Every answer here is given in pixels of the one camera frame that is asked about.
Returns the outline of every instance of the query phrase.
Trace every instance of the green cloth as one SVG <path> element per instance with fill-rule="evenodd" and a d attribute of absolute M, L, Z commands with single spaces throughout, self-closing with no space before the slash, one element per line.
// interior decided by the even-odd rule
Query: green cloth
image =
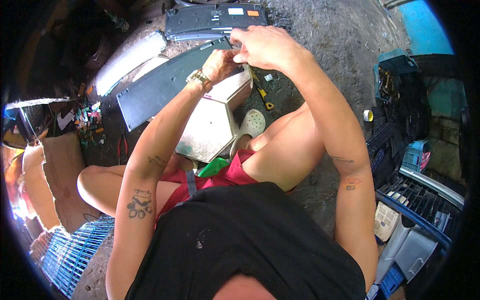
<path fill-rule="evenodd" d="M 198 177 L 209 177 L 216 175 L 223 167 L 228 165 L 229 163 L 226 160 L 216 157 L 200 172 L 200 174 L 198 174 Z"/>

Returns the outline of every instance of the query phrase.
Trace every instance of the hand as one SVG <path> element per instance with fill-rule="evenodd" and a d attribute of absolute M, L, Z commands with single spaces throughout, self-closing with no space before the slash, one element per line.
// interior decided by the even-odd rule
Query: hand
<path fill-rule="evenodd" d="M 233 57 L 239 53 L 240 49 L 213 50 L 202 67 L 202 73 L 210 79 L 212 85 L 221 82 L 227 78 L 238 65 L 233 61 Z"/>
<path fill-rule="evenodd" d="M 241 43 L 241 52 L 233 61 L 283 73 L 313 55 L 298 44 L 286 30 L 273 26 L 249 26 L 247 31 L 235 28 L 230 33 L 232 44 Z"/>

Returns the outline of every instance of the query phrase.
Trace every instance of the tape roll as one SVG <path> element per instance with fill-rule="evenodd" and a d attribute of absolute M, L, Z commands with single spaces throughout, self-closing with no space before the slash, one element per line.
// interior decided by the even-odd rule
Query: tape roll
<path fill-rule="evenodd" d="M 366 122 L 372 122 L 373 121 L 373 111 L 364 110 L 363 111 L 363 120 L 366 121 Z"/>

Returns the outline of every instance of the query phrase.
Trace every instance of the wrist watch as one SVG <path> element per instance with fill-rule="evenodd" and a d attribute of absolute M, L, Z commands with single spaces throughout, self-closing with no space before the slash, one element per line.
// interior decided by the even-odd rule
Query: wrist watch
<path fill-rule="evenodd" d="M 212 90 L 212 82 L 202 73 L 202 69 L 193 71 L 185 80 L 186 82 L 197 82 L 200 83 L 205 91 L 208 93 Z"/>

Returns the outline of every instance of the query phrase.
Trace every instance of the red pliers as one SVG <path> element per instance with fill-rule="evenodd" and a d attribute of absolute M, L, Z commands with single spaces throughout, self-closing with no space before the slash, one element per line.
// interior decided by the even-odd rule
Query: red pliers
<path fill-rule="evenodd" d="M 117 144 L 117 155 L 119 157 L 119 165 L 121 162 L 121 153 L 120 153 L 120 143 L 123 140 L 123 145 L 125 146 L 125 163 L 128 161 L 128 144 L 127 144 L 127 139 L 125 138 L 125 134 L 121 134 L 121 137 L 119 138 L 119 142 Z"/>

